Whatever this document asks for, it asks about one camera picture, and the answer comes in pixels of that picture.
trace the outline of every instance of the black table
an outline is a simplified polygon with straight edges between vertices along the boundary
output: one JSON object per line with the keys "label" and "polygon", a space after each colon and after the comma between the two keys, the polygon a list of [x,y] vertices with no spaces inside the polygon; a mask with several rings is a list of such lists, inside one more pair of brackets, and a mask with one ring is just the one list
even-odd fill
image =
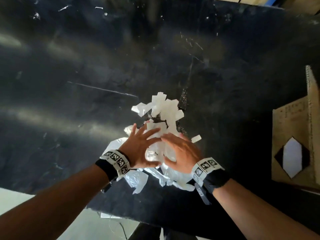
{"label": "black table", "polygon": [[[164,92],[181,98],[179,129],[200,134],[206,156],[320,233],[317,195],[270,180],[272,109],[307,94],[305,65],[320,77],[319,18],[217,0],[0,2],[0,187],[35,194],[91,165],[142,123],[131,106]],[[152,176],[133,190],[122,179],[88,207],[206,238],[243,237],[196,191]]]}

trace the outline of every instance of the cardboard box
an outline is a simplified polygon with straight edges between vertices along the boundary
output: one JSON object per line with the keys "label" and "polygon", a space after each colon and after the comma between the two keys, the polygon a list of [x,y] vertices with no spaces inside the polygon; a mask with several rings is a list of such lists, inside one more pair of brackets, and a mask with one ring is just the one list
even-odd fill
{"label": "cardboard box", "polygon": [[274,181],[320,192],[319,89],[310,66],[306,81],[306,97],[273,110],[271,175]]}

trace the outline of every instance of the forearm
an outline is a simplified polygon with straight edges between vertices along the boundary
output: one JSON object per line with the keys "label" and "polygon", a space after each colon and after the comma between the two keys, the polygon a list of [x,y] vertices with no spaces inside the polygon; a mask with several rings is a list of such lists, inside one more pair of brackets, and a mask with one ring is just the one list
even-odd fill
{"label": "forearm", "polygon": [[109,182],[92,165],[0,217],[0,239],[56,239]]}
{"label": "forearm", "polygon": [[232,179],[213,195],[247,239],[319,239]]}

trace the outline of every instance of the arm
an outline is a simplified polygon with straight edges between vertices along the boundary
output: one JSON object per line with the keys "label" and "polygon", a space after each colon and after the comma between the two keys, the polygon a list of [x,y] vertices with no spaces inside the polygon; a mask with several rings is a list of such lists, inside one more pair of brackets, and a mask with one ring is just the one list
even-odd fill
{"label": "arm", "polygon": [[[159,165],[159,162],[147,161],[144,154],[150,145],[161,140],[148,140],[160,129],[143,134],[146,128],[144,125],[135,133],[134,124],[130,137],[119,148],[129,157],[132,168]],[[0,239],[57,239],[108,183],[108,176],[97,165],[76,173],[1,215]]]}
{"label": "arm", "polygon": [[[177,161],[165,158],[174,170],[191,173],[203,157],[188,138],[173,134],[162,136],[175,151]],[[208,174],[211,192],[247,239],[320,239],[320,236],[286,216],[249,190],[227,177],[222,169]]]}

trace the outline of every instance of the cable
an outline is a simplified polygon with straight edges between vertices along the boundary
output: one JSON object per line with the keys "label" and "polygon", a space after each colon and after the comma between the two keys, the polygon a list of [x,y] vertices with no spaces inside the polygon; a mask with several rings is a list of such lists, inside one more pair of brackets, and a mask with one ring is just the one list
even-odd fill
{"label": "cable", "polygon": [[110,230],[112,231],[112,233],[113,233],[115,236],[120,237],[121,239],[128,240],[127,235],[126,235],[126,232],[125,232],[125,229],[124,229],[124,227],[123,227],[123,225],[122,225],[121,222],[118,222],[118,221],[115,220],[115,222],[118,222],[118,223],[120,224],[120,226],[122,227],[122,231],[123,231],[123,234],[124,234],[124,237],[125,237],[125,238],[123,238],[123,237],[121,237],[121,236],[118,236],[118,235],[111,229],[110,219],[111,219],[112,216],[113,216],[113,215],[111,215],[111,216],[109,217],[109,228],[110,228]]}

